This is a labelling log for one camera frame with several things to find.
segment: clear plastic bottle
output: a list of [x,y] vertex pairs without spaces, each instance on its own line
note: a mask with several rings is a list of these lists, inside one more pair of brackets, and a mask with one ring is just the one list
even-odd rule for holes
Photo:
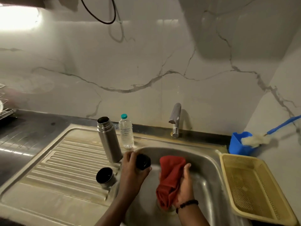
[[121,141],[124,148],[131,148],[134,145],[133,125],[126,114],[121,115],[119,121]]

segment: basket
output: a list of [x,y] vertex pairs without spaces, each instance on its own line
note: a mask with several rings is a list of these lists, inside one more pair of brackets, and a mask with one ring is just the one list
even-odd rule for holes
[[221,166],[235,215],[294,226],[297,219],[267,164],[250,156],[221,154]]

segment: countertop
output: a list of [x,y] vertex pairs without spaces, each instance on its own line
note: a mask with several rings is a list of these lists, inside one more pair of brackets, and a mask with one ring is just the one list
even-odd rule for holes
[[[97,126],[93,119],[17,111],[14,116],[0,120],[0,186],[19,171],[33,156],[46,147],[70,124]],[[171,138],[171,128],[133,125],[133,132]],[[180,131],[179,140],[229,145],[230,136]],[[0,225],[19,226],[1,219]]]

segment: forearm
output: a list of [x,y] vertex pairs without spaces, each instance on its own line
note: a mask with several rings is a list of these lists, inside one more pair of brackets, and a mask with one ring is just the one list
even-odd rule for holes
[[130,200],[117,196],[95,226],[119,226],[130,204]]
[[185,206],[178,213],[182,226],[210,226],[197,205]]

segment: blue brush handle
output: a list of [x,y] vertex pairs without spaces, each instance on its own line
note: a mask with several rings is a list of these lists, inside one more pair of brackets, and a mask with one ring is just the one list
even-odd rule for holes
[[279,125],[278,127],[269,130],[266,134],[270,135],[270,134],[276,132],[278,129],[282,128],[283,126],[285,126],[285,125],[287,125],[289,123],[292,123],[292,122],[294,122],[295,120],[297,120],[299,118],[301,118],[301,115],[297,116],[297,117],[291,117],[290,119],[288,119],[287,121],[285,121],[284,123],[282,123],[281,125]]

